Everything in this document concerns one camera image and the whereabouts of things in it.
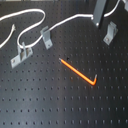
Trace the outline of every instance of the orange l-shaped rod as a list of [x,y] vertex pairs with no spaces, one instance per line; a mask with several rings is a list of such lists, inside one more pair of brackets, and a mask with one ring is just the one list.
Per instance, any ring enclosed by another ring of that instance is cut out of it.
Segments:
[[90,83],[91,85],[95,85],[96,81],[97,81],[97,75],[95,75],[95,79],[94,81],[91,81],[89,78],[87,78],[86,76],[84,76],[82,73],[80,73],[78,70],[76,70],[75,68],[73,68],[71,65],[69,65],[67,62],[65,62],[63,59],[59,58],[59,60],[66,65],[68,68],[70,68],[72,71],[74,71],[76,74],[78,74],[80,77],[82,77],[84,80],[86,80],[88,83]]

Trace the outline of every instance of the mounting hole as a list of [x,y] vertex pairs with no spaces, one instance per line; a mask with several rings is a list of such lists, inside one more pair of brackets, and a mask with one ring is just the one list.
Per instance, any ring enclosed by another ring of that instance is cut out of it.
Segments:
[[15,63],[15,59],[12,60],[12,63]]

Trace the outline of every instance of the gray clamp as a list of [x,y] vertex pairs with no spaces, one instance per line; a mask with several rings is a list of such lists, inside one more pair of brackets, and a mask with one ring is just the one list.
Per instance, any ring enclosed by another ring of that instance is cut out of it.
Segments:
[[22,43],[23,51],[21,51],[20,46],[18,46],[18,55],[11,59],[11,66],[12,68],[15,68],[17,65],[22,63],[24,60],[26,60],[28,57],[30,57],[33,54],[32,48],[25,48],[24,42]]
[[117,32],[118,29],[116,28],[116,24],[110,22],[110,24],[108,25],[107,35],[104,38],[104,42],[109,45],[115,37],[115,35],[117,34]]
[[42,37],[43,37],[43,41],[45,44],[46,49],[49,49],[53,46],[52,41],[50,39],[50,30],[48,29],[48,26],[46,26],[45,28],[43,28],[40,31]]

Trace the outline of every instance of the white cable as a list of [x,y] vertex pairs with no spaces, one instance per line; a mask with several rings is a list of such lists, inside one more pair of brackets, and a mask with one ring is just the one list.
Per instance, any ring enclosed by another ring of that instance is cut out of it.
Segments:
[[65,22],[67,22],[67,21],[70,21],[70,20],[72,20],[72,19],[75,19],[75,18],[77,18],[77,17],[92,17],[93,15],[92,14],[76,14],[76,15],[74,15],[74,16],[71,16],[71,17],[69,17],[69,18],[67,18],[67,19],[65,19],[65,20],[63,20],[63,21],[61,21],[61,22],[59,22],[59,23],[57,23],[57,24],[55,24],[53,27],[51,27],[49,30],[51,31],[51,30],[53,30],[55,27],[57,27],[57,26],[59,26],[59,25],[61,25],[61,24],[64,24]]
[[[104,17],[110,16],[110,15],[116,10],[116,8],[117,8],[119,2],[120,2],[120,0],[117,1],[116,6],[114,7],[114,9],[112,9],[112,11],[110,11],[109,13],[106,13],[106,14],[104,15]],[[63,21],[61,21],[61,22],[55,24],[55,25],[54,25],[53,27],[51,27],[49,30],[51,31],[51,30],[53,30],[55,27],[60,26],[61,24],[64,24],[65,22],[70,21],[70,20],[75,19],[75,18],[78,18],[78,17],[89,17],[89,18],[93,18],[93,15],[92,15],[92,14],[76,14],[76,15],[74,15],[74,16],[71,16],[71,17],[69,17],[69,18],[67,18],[67,19],[65,19],[65,20],[63,20]]]
[[[19,12],[16,12],[16,13],[12,13],[12,14],[9,14],[9,15],[6,15],[6,16],[3,16],[3,17],[0,18],[0,21],[2,21],[2,20],[4,20],[4,19],[10,18],[10,17],[14,17],[14,16],[18,16],[18,15],[21,15],[21,14],[24,14],[24,13],[28,13],[28,12],[40,12],[40,13],[42,13],[44,16],[43,16],[43,18],[42,18],[41,21],[39,21],[39,22],[35,23],[34,25],[31,25],[30,27],[24,29],[24,30],[19,34],[19,36],[18,36],[18,38],[17,38],[17,44],[20,46],[20,48],[23,48],[23,46],[20,45],[20,43],[19,43],[20,37],[21,37],[25,32],[27,32],[27,31],[31,30],[32,28],[34,28],[34,27],[40,25],[40,24],[44,21],[44,19],[45,19],[45,12],[44,12],[43,10],[41,10],[41,9],[27,9],[27,10],[19,11]],[[26,48],[33,47],[34,45],[36,45],[36,44],[40,41],[40,39],[41,39],[41,36],[40,36],[35,42],[33,42],[33,43],[30,44],[30,45],[26,45],[25,47],[26,47]]]
[[[119,2],[120,2],[120,0],[117,1],[117,4],[116,4],[116,6],[114,7],[114,9],[113,9],[112,11],[110,11],[109,13],[105,14],[104,17],[110,16],[110,15],[116,10],[116,8],[117,8]],[[12,14],[9,14],[9,15],[6,15],[6,16],[3,16],[3,17],[0,18],[0,21],[2,21],[2,20],[4,20],[4,19],[10,18],[10,17],[14,17],[14,16],[17,16],[17,15],[21,15],[21,14],[24,14],[24,13],[28,13],[28,12],[40,12],[40,13],[42,13],[42,14],[44,15],[44,17],[42,18],[41,21],[39,21],[39,22],[35,23],[34,25],[31,25],[30,27],[24,29],[24,30],[19,34],[19,36],[18,36],[18,38],[17,38],[17,44],[20,46],[20,48],[23,48],[23,46],[20,45],[20,43],[19,43],[19,40],[20,40],[21,36],[22,36],[24,33],[26,33],[27,31],[31,30],[32,28],[34,28],[34,27],[40,25],[40,24],[44,21],[44,19],[45,19],[45,12],[44,12],[43,10],[41,10],[41,9],[27,9],[27,10],[19,11],[19,12],[16,12],[16,13],[12,13]],[[69,18],[67,18],[67,19],[65,19],[65,20],[63,20],[63,21],[61,21],[61,22],[55,24],[55,25],[54,25],[53,27],[51,27],[49,30],[51,31],[51,30],[53,30],[54,28],[56,28],[57,26],[59,26],[59,25],[61,25],[61,24],[64,24],[65,22],[70,21],[70,20],[72,20],[72,19],[75,19],[75,18],[77,18],[77,17],[93,18],[93,15],[92,15],[92,14],[76,14],[76,15],[74,15],[74,16],[71,16],[71,17],[69,17]],[[13,32],[12,32],[12,30],[11,30],[10,35],[9,35],[8,38],[0,45],[0,48],[1,48],[2,46],[4,46],[4,45],[7,43],[7,41],[8,41],[8,40],[10,39],[10,37],[12,36],[12,33],[13,33]],[[33,43],[30,44],[30,45],[26,45],[25,47],[26,47],[26,48],[29,48],[29,47],[35,46],[35,45],[41,40],[41,38],[42,38],[42,35],[41,35],[35,42],[33,42]]]
[[13,34],[13,32],[14,32],[15,30],[16,30],[16,29],[15,29],[15,25],[13,24],[9,36],[7,37],[7,39],[6,39],[2,44],[0,44],[0,48],[2,48],[2,47],[9,41],[9,39],[11,38],[11,36],[12,36],[12,34]]
[[116,8],[118,7],[119,2],[120,2],[120,0],[117,1],[116,6],[112,9],[112,11],[110,11],[109,13],[106,13],[104,15],[104,17],[110,16],[116,10]]

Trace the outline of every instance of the metal bracket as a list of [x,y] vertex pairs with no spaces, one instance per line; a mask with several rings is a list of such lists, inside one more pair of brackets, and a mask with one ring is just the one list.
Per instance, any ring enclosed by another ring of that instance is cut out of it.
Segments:
[[19,65],[20,63],[22,63],[24,60],[26,60],[28,57],[30,57],[33,54],[32,48],[25,48],[25,44],[24,42],[22,43],[23,46],[23,52],[20,48],[20,46],[18,46],[18,55],[16,57],[14,57],[13,59],[11,59],[11,66],[12,68],[15,68],[17,65]]
[[53,46],[52,44],[52,41],[50,39],[50,31],[48,29],[48,26],[46,26],[45,28],[43,28],[41,31],[40,31],[42,37],[43,37],[43,41],[44,41],[44,44],[45,44],[45,47],[46,49],[49,49]]
[[116,24],[110,22],[110,24],[108,25],[107,35],[104,38],[104,42],[109,45],[115,37],[115,35],[117,34],[117,32],[118,29],[116,28]]
[[96,27],[100,26],[107,5],[108,0],[97,0],[93,17],[91,18]]

